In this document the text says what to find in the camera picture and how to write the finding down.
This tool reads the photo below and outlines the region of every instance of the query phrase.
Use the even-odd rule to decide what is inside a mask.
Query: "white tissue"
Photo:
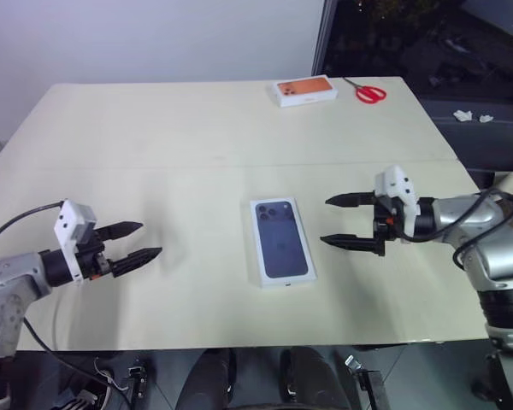
[[[482,115],[479,117],[479,122],[490,122],[494,119],[491,115]]]
[[[456,117],[456,119],[460,122],[471,121],[473,119],[473,113],[468,111],[467,113],[463,112],[461,109],[452,113]]]

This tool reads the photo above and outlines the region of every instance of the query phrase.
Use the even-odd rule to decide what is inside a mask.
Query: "floor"
[[[472,396],[469,385],[485,371],[485,355],[492,351],[487,340],[451,343],[417,343],[369,351],[346,346],[316,348],[335,369],[334,357],[354,354],[369,370],[380,370],[392,410],[494,409],[493,404]],[[238,382],[230,407],[280,402],[277,375],[283,348],[240,348]],[[114,371],[120,385],[127,368],[145,363],[149,369],[149,390],[142,409],[173,410],[183,383],[203,350],[129,351],[98,360],[101,368]],[[93,355],[68,354],[72,362],[92,371]],[[15,357],[12,382],[13,409],[52,408],[66,385],[82,379],[58,365],[45,353],[19,352]],[[349,397],[352,408],[368,409],[364,394]],[[107,408],[118,410],[117,396]]]

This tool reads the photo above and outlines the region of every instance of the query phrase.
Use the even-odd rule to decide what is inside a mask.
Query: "scissors handle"
[[[356,96],[359,100],[367,104],[376,104],[378,101],[386,99],[387,93],[378,87],[362,85],[357,87]]]

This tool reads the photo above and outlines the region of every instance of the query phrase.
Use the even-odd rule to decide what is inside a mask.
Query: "orange phone box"
[[[333,100],[339,94],[326,75],[279,81],[272,89],[280,107]]]

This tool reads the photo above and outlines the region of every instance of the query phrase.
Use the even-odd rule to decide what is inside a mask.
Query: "black cable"
[[[30,324],[27,318],[23,319],[23,323],[27,327],[29,333],[31,334],[32,338],[36,341],[37,344],[40,345],[40,347],[47,353],[49,353],[55,360],[57,360],[62,365],[68,367],[70,370],[74,370],[75,372],[78,372],[79,374],[89,378],[90,380],[93,380],[94,382],[97,382],[99,384],[102,384],[105,387],[110,387],[114,389],[122,398],[122,400],[127,404],[127,408],[133,410],[132,404],[129,402],[129,399],[127,399],[127,396],[124,395],[123,391],[121,391],[118,387],[114,386],[112,383],[105,382],[101,378],[98,378],[97,376],[92,375],[91,373],[85,371],[84,369],[77,367],[76,365],[73,365],[69,361],[64,360],[60,355],[58,355],[56,352],[51,350],[47,344],[44,343],[44,341],[36,334],[36,331]]]
[[[438,229],[437,231],[431,233],[431,234],[428,234],[428,235],[422,235],[420,237],[410,237],[408,235],[406,235],[403,231],[403,228],[401,226],[399,226],[398,224],[393,224],[393,229],[395,231],[395,233],[401,237],[402,239],[408,241],[408,242],[413,242],[413,243],[423,243],[423,242],[429,242],[429,241],[432,241],[440,236],[442,236],[443,234],[447,233],[449,230],[451,230],[452,228],[454,228],[455,226],[458,226],[460,225],[461,223],[463,223],[469,216],[471,216],[471,214],[473,212],[475,212],[477,210],[477,208],[490,196],[490,195],[498,195],[500,196],[501,198],[503,199],[506,199],[508,201],[511,202],[511,204],[513,205],[513,195],[511,194],[508,194],[507,192],[503,192],[502,190],[498,190],[497,188],[489,188],[487,190],[484,190],[482,191],[480,194],[479,194],[479,197],[477,198],[477,200],[459,217],[457,218],[456,220],[454,220],[453,222],[451,222],[450,224],[446,225],[446,226],[443,226],[441,229]],[[466,243],[464,243],[463,245],[459,246],[455,251],[454,251],[454,254],[452,255],[452,261],[454,262],[454,264],[459,267],[460,269],[463,270],[463,264],[460,262],[459,260],[459,256],[462,252],[466,251],[468,248],[470,248],[471,246],[474,246],[476,245],[481,239],[483,239],[484,237],[487,237],[488,235],[494,233],[495,231],[497,231],[499,228],[501,228],[502,226],[504,226],[505,224],[508,224],[511,220],[513,219],[513,206],[512,206],[512,209],[511,211],[505,215],[505,217],[499,221],[496,225],[494,225],[493,227],[491,227],[490,229],[487,229],[486,231],[482,232],[480,235],[477,235],[476,237],[468,240]]]
[[[477,208],[490,196],[493,194],[503,193],[501,190],[498,190],[494,187],[489,188],[487,190],[482,191],[479,194],[479,197],[477,200],[462,214],[460,217],[450,224],[443,226],[441,229],[438,229],[437,231],[427,234],[427,235],[421,235],[419,237],[410,237],[406,233],[404,233],[404,228],[399,226],[398,224],[393,224],[393,229],[395,231],[395,234],[398,237],[401,237],[407,242],[413,242],[413,243],[424,243],[433,241],[434,239],[437,239],[438,237],[442,236],[444,233],[448,232],[450,229],[454,228],[455,226],[460,225],[462,222],[464,222],[473,212],[477,210]]]
[[[482,232],[480,235],[477,235],[476,237],[474,237],[472,239],[469,239],[466,243],[464,243],[463,245],[459,246],[454,251],[454,254],[452,255],[452,261],[456,264],[457,267],[459,267],[462,270],[463,270],[463,264],[459,260],[460,254],[462,252],[466,251],[468,248],[474,246],[476,243],[478,243],[484,237],[487,237],[488,235],[494,233],[495,231],[497,231],[499,228],[501,228],[505,224],[508,224],[513,219],[513,195],[508,194],[506,192],[502,192],[501,190],[499,190],[497,192],[497,194],[499,196],[501,196],[503,199],[506,199],[506,200],[511,202],[511,205],[512,205],[511,210],[510,210],[510,212],[507,215],[504,216],[504,218],[501,221],[499,221],[492,228]]]
[[[37,212],[40,212],[40,211],[45,211],[46,209],[52,209],[52,208],[60,208],[62,206],[62,203],[63,201],[59,201],[59,202],[54,202],[54,203],[50,203],[49,205],[44,205],[42,207],[37,207],[35,209],[31,209],[29,211],[26,211],[26,212],[23,212],[22,214],[19,214],[17,216],[15,216],[14,218],[12,218],[11,220],[9,220],[8,222],[6,222],[5,224],[3,224],[2,226],[0,226],[0,234],[2,232],[4,232],[8,227],[12,226],[15,222],[17,222],[18,220],[22,220],[23,218],[25,218],[26,216],[29,216],[29,215],[32,215],[32,214],[35,214]]]

